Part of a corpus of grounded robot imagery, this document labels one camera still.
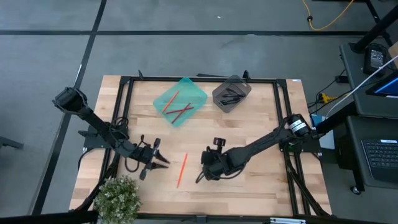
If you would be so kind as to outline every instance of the wooden tabletop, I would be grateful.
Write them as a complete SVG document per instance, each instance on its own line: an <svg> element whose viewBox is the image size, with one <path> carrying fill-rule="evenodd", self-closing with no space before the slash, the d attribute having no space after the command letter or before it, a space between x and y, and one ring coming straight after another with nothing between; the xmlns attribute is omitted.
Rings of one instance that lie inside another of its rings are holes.
<svg viewBox="0 0 398 224"><path fill-rule="evenodd" d="M96 102L95 113L110 121L118 92L120 76L104 76ZM195 184L201 171L200 156L207 146L215 148L213 138L225 138L225 150L245 146L278 126L274 92L271 84L250 84L252 91L232 112L223 113L213 104L211 92L219 83L196 84L208 95L206 104L179 128L173 128L159 114L153 101L176 82L134 82L129 109L130 141L139 142L145 135L153 144L161 138L160 152L171 164L168 169L148 172L145 181L136 173L129 173L121 158L118 175L128 175L140 185L143 202L142 213L290 216L289 188L283 154L278 146L271 147L252 157L243 173L231 180L207 181ZM307 102L300 80L287 80L293 113L308 118ZM283 93L280 89L282 110L285 116ZM188 154L179 188L178 176L185 153ZM97 184L104 150L87 154L80 166L70 208L79 206ZM302 153L302 167L306 185L327 212L329 199L319 161L311 154ZM128 159L131 169L136 161ZM299 210L303 213L300 191L296 186Z"/></svg>

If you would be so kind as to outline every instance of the translucent container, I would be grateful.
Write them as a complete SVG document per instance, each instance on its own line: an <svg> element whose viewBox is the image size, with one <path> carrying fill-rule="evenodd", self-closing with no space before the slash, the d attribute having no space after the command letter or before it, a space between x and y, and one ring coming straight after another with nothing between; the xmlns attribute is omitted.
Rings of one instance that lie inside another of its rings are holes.
<svg viewBox="0 0 398 224"><path fill-rule="evenodd" d="M174 96L174 94L178 91L178 94L175 96L171 104L167 107L167 109L162 112L170 99ZM156 98L154 101L154 106L156 110L163 115L163 117L172 124L174 127L179 127L184 123L186 119L191 117L197 110L199 110L207 100L207 94L201 90L196 84L194 84L191 79L184 77L182 78L175 86L171 89L167 90L163 95ZM188 104L189 108L193 107L190 110L184 111L175 121L173 120L180 114L180 112L170 113L171 111L182 110Z"/></svg>
<svg viewBox="0 0 398 224"><path fill-rule="evenodd" d="M213 102L225 113L231 112L250 93L251 87L233 75L213 90Z"/></svg>

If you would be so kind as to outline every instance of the gray carpet floor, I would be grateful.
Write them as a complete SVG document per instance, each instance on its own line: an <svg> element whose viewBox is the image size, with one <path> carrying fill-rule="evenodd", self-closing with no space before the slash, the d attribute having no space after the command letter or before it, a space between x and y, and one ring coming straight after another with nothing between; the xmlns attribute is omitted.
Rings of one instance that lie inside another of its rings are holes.
<svg viewBox="0 0 398 224"><path fill-rule="evenodd" d="M91 30L100 0L0 1L1 30ZM314 26L329 23L347 2L307 0ZM385 15L397 3L372 1ZM99 30L310 30L299 0L113 0L106 3ZM365 3L354 3L328 30L369 30ZM398 22L388 29L398 40ZM21 151L0 150L0 217L29 212L37 184L62 117L51 99L73 85L88 43L87 35L0 35L0 136L24 142ZM195 76L242 74L296 78L308 102L344 69L339 45L359 37L242 35L96 36L81 83L94 107L103 75ZM335 96L349 90L334 84ZM320 114L327 112L327 107ZM87 124L72 118L45 201L44 213L65 212L76 179ZM352 173L336 164L323 171L333 213L342 218L397 223L397 190L368 187L360 196L349 187Z"/></svg>

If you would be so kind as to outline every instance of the green plant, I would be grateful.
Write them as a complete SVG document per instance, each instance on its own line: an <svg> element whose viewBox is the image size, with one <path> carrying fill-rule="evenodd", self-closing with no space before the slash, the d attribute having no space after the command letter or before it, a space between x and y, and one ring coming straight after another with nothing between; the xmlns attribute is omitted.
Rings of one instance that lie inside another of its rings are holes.
<svg viewBox="0 0 398 224"><path fill-rule="evenodd" d="M127 224L137 218L142 203L135 180L128 176L111 178L99 189L94 206L105 224Z"/></svg>

